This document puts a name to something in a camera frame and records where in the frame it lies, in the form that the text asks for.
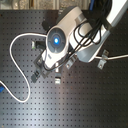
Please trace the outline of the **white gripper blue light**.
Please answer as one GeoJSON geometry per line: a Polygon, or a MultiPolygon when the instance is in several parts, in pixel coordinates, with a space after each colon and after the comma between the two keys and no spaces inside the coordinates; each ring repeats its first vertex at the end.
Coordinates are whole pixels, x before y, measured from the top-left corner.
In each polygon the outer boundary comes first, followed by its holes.
{"type": "MultiPolygon", "coordinates": [[[[48,33],[46,38],[46,52],[42,54],[42,58],[45,62],[45,65],[48,69],[52,68],[53,65],[61,60],[68,50],[68,37],[70,34],[70,30],[66,27],[62,26],[54,26],[52,27],[48,33]]],[[[49,75],[49,71],[46,71],[44,68],[36,69],[31,76],[32,82],[36,82],[40,75],[42,77],[47,77],[49,75]]]]}

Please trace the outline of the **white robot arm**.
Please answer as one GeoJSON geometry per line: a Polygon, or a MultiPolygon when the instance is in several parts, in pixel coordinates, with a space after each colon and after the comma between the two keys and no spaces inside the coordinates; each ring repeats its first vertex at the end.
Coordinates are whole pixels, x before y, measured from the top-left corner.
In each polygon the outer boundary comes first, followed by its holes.
{"type": "Polygon", "coordinates": [[[46,35],[45,42],[33,42],[43,52],[35,60],[36,71],[31,76],[36,82],[51,71],[65,65],[70,68],[76,59],[92,61],[110,32],[126,11],[128,0],[105,0],[96,20],[87,19],[77,6],[66,8],[56,25],[46,35]]]}

